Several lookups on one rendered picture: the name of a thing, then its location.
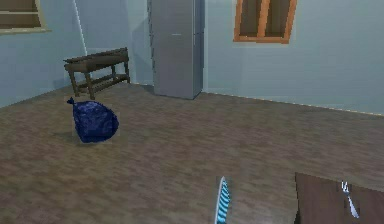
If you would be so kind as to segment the grey fridge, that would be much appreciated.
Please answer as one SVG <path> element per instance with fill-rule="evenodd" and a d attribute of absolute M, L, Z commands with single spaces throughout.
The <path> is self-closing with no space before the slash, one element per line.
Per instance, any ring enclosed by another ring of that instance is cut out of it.
<path fill-rule="evenodd" d="M 148 0 L 154 93 L 194 99 L 203 88 L 204 0 Z"/>

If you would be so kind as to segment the dark blue garbage bag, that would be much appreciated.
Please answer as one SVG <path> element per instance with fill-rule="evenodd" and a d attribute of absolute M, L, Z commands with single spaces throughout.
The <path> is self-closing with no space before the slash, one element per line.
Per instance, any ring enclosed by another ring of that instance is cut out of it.
<path fill-rule="evenodd" d="M 75 130 L 83 143 L 104 142 L 114 136 L 119 128 L 116 114 L 97 101 L 76 102 L 67 100 L 72 106 Z"/>

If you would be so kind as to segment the dark brown wooden side table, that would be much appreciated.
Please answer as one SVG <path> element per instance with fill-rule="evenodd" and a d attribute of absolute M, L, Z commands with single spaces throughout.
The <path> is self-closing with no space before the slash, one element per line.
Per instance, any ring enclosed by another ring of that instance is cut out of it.
<path fill-rule="evenodd" d="M 81 93 L 88 93 L 90 99 L 94 100 L 96 92 L 123 81 L 130 83 L 129 56 L 126 47 L 65 59 L 64 62 L 76 97 Z M 108 67 L 111 68 L 110 74 L 97 79 L 91 78 L 92 72 Z"/>

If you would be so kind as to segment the orange framed window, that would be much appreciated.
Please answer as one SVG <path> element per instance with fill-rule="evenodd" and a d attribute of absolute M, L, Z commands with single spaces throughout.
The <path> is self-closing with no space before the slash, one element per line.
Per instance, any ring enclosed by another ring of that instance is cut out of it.
<path fill-rule="evenodd" d="M 234 42 L 288 44 L 297 0 L 236 0 Z"/>

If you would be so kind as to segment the silver fork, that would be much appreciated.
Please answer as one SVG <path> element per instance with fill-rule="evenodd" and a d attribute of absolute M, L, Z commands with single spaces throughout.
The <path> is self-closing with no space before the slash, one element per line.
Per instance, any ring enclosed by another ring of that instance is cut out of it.
<path fill-rule="evenodd" d="M 355 218 L 355 219 L 359 219 L 360 216 L 354 206 L 354 203 L 353 203 L 353 200 L 351 198 L 351 195 L 350 195 L 350 191 L 349 191 L 349 187 L 348 187 L 348 182 L 347 181 L 342 181 L 341 182 L 341 189 L 343 191 L 343 193 L 345 194 L 345 196 L 347 197 L 347 200 L 348 200 L 348 203 L 349 203 L 349 207 L 350 207 L 350 213 L 351 215 Z"/>

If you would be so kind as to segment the beige framed window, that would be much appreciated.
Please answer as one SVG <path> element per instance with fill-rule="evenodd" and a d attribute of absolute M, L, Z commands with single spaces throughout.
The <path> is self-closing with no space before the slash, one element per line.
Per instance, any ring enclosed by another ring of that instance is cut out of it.
<path fill-rule="evenodd" d="M 0 0 L 0 35 L 50 32 L 40 0 Z"/>

